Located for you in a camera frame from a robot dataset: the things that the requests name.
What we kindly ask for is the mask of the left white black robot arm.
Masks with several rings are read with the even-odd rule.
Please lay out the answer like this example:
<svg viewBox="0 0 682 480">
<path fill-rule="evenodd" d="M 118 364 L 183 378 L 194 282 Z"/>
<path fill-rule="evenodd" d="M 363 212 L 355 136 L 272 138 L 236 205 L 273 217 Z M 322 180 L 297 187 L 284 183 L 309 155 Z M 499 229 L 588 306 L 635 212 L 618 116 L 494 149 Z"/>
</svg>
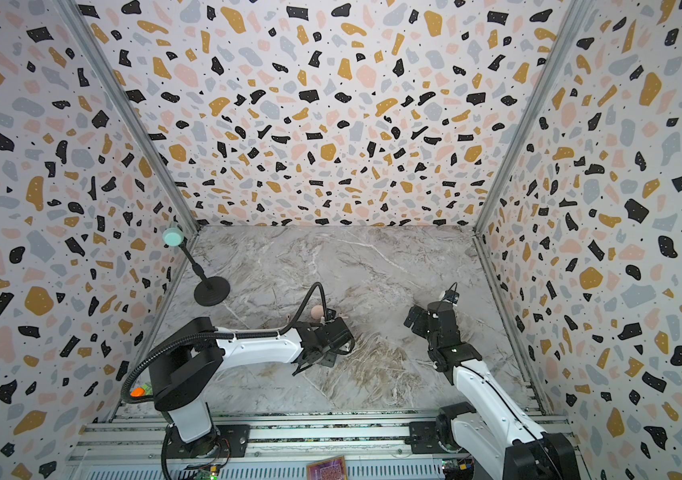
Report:
<svg viewBox="0 0 682 480">
<path fill-rule="evenodd" d="M 214 438 L 214 424 L 202 394 L 220 370 L 275 363 L 295 367 L 296 375 L 316 366 L 332 367 L 356 346 L 340 317 L 298 322 L 286 332 L 228 330 L 207 317 L 190 321 L 147 357 L 152 403 L 186 445 Z"/>
</svg>

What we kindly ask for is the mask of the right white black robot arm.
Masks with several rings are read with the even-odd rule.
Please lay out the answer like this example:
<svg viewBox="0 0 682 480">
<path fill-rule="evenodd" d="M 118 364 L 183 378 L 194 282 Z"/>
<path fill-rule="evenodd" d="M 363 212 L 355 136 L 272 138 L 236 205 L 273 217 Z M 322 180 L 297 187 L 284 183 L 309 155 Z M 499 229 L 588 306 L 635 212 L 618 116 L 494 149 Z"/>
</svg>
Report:
<svg viewBox="0 0 682 480">
<path fill-rule="evenodd" d="M 461 340 L 454 303 L 413 306 L 404 325 L 427 341 L 434 369 L 462 402 L 440 409 L 437 438 L 448 451 L 465 450 L 488 479 L 578 479 L 574 446 L 536 423 L 495 380 L 480 353 Z"/>
</svg>

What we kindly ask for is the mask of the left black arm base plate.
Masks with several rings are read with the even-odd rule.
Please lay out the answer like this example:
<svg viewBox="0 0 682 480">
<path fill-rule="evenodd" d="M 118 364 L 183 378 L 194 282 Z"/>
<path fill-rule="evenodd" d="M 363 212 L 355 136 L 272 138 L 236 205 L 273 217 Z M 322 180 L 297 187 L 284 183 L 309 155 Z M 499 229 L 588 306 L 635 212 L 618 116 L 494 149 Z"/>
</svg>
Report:
<svg viewBox="0 0 682 480">
<path fill-rule="evenodd" d="M 176 426 L 170 428 L 165 446 L 161 448 L 161 456 L 166 460 L 206 459 L 226 460 L 242 458 L 245 455 L 250 435 L 247 424 L 214 425 L 210 433 L 185 442 L 181 439 Z"/>
</svg>

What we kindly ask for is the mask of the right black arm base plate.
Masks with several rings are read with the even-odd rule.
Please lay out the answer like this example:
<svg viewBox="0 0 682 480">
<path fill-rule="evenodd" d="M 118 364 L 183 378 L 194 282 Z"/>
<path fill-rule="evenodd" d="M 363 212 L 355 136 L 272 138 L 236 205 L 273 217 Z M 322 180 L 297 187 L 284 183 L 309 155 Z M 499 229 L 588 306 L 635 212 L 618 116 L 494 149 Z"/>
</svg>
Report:
<svg viewBox="0 0 682 480">
<path fill-rule="evenodd" d="M 454 453 L 451 432 L 443 420 L 414 421 L 408 424 L 405 444 L 414 454 Z"/>
</svg>

